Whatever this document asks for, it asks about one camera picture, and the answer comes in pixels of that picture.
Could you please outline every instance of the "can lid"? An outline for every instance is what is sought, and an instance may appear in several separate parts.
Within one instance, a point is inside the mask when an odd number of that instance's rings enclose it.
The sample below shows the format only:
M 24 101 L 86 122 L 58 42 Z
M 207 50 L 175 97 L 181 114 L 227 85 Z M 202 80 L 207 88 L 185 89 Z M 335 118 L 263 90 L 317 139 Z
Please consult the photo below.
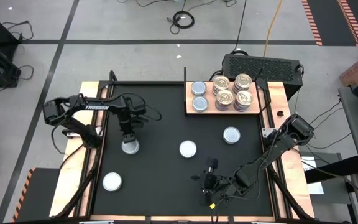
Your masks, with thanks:
M 247 74 L 240 74 L 236 76 L 235 82 L 240 88 L 249 88 L 252 83 L 252 78 Z
M 180 144 L 179 151 L 184 158 L 191 158 L 196 154 L 197 146 L 194 142 L 186 140 Z
M 206 92 L 206 84 L 202 81 L 193 82 L 191 84 L 191 92 L 194 95 L 203 95 Z
M 108 173 L 103 178 L 103 187 L 108 191 L 116 191 L 121 187 L 121 176 L 116 172 Z
M 208 108 L 208 100 L 203 96 L 197 96 L 193 99 L 193 109 L 198 112 L 203 112 Z
M 139 151 L 139 142 L 137 140 L 129 142 L 129 143 L 121 143 L 121 149 L 126 153 L 133 155 Z
M 229 144 L 234 144 L 240 140 L 240 131 L 235 127 L 227 127 L 223 131 L 223 138 Z
M 221 90 L 216 94 L 216 100 L 222 105 L 230 105 L 233 103 L 233 93 L 229 90 Z
M 252 94 L 248 91 L 240 91 L 236 95 L 238 103 L 244 106 L 248 106 L 252 103 Z
M 219 75 L 214 79 L 213 86 L 218 90 L 226 90 L 229 88 L 230 81 L 228 77 L 225 77 L 223 75 Z

